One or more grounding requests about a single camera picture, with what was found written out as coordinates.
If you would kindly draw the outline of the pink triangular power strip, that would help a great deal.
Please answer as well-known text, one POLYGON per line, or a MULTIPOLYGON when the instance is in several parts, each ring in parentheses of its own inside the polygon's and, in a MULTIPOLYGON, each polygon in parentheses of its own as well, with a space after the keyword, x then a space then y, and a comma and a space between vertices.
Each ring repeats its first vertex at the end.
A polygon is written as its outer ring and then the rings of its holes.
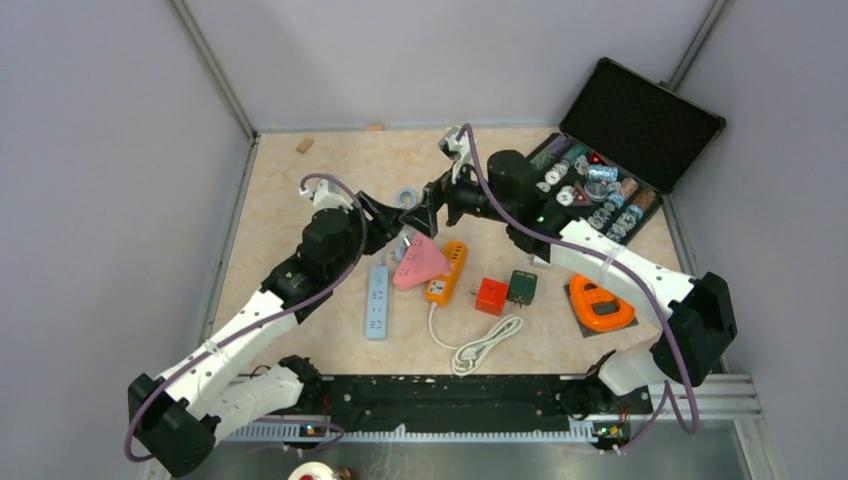
POLYGON ((409 290, 450 271, 450 263, 438 245, 417 232, 402 237, 403 256, 392 281, 399 290, 409 290))

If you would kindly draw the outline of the orange power strip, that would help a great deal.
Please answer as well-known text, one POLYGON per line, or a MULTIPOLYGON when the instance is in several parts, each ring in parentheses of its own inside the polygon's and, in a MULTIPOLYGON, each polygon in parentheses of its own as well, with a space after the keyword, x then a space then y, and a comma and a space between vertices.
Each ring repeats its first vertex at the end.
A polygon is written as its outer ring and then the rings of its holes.
POLYGON ((425 298, 428 303, 446 307, 451 301, 468 257, 468 247, 461 241, 449 241, 443 249, 448 260, 446 273, 435 277, 427 284, 425 298))

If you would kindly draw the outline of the green cube socket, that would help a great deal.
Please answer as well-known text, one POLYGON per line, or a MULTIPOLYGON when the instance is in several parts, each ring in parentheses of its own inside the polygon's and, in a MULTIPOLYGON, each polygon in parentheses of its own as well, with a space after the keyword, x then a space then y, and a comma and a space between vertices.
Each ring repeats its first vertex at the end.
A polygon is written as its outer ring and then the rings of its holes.
POLYGON ((529 306, 535 299, 538 275, 523 270, 514 270, 508 283, 506 300, 520 306, 529 306))

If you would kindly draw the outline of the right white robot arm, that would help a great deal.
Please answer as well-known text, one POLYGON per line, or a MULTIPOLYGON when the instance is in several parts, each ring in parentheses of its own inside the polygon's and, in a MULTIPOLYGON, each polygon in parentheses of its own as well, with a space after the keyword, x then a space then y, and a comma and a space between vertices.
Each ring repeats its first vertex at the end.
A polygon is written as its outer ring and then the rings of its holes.
POLYGON ((452 167, 426 185, 422 200, 402 214, 404 224, 435 237, 437 214, 506 223, 511 241, 553 266, 580 274, 610 291, 653 322, 660 334, 613 353, 586 385, 589 404, 612 412, 638 387, 674 381, 692 392, 737 334, 727 282, 708 272, 700 278, 666 269, 616 243, 587 220, 536 192, 508 201, 484 173, 476 151, 452 157, 452 167))

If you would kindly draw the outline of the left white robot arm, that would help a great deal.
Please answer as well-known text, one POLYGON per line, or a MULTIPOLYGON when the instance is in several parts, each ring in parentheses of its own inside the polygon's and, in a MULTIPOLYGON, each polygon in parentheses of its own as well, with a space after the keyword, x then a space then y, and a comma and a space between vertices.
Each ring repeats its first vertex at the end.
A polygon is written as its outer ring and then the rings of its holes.
POLYGON ((172 477, 196 470, 224 435, 222 407, 231 380, 329 299, 362 256, 395 239, 404 213, 363 192, 350 205, 316 210, 294 253, 270 271, 224 329, 157 377, 141 374, 130 383, 127 458, 137 460, 132 443, 138 441, 147 459, 172 477))

